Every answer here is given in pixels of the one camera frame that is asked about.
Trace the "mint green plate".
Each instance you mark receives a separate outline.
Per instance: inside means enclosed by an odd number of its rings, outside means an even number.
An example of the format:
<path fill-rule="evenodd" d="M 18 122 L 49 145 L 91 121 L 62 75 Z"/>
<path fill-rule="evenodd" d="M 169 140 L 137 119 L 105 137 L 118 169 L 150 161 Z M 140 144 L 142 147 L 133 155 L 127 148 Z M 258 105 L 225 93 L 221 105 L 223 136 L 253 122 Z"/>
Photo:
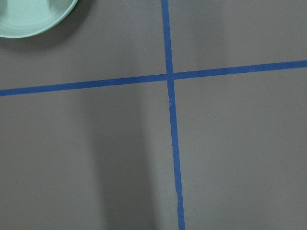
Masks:
<path fill-rule="evenodd" d="M 0 36 L 26 38 L 60 23 L 73 10 L 76 0 L 2 0 Z"/>

